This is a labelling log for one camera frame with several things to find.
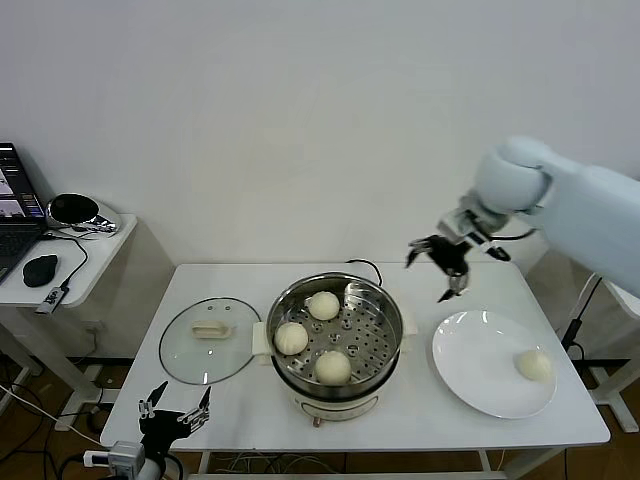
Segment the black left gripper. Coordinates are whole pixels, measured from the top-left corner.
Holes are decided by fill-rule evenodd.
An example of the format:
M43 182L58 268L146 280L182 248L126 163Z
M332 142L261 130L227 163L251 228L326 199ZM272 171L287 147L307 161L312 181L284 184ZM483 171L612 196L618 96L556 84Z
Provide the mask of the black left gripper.
M167 385L164 381L138 402L141 443L146 450L169 450L176 440L188 438L209 420L211 387L204 391L198 405L184 415L177 411L154 411Z

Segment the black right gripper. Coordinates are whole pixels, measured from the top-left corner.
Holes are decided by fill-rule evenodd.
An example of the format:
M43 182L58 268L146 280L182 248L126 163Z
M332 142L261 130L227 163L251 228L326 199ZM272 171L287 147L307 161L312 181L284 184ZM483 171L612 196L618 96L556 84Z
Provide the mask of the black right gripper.
M470 250L468 243L453 244L444 236L432 235L411 241L408 248L406 268L411 267L420 255L425 255L447 275L448 288L438 302L458 297L467 289L469 267L465 256Z

